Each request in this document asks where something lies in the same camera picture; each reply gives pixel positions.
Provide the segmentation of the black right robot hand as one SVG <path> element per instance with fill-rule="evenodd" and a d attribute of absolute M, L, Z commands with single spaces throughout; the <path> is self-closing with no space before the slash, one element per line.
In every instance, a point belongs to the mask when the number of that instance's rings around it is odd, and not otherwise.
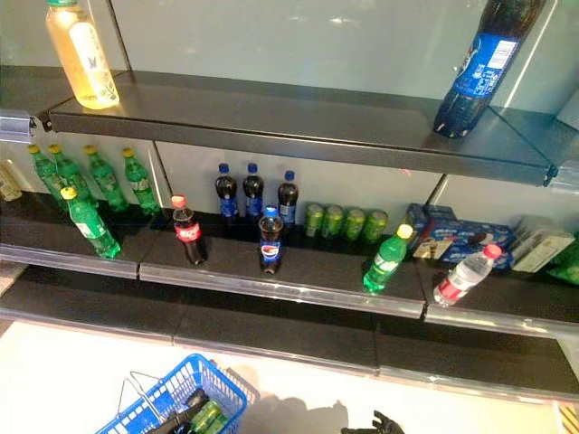
<path fill-rule="evenodd" d="M 383 413 L 375 410 L 373 413 L 372 428 L 351 429 L 342 428 L 341 434 L 404 434 L 402 427 Z"/>

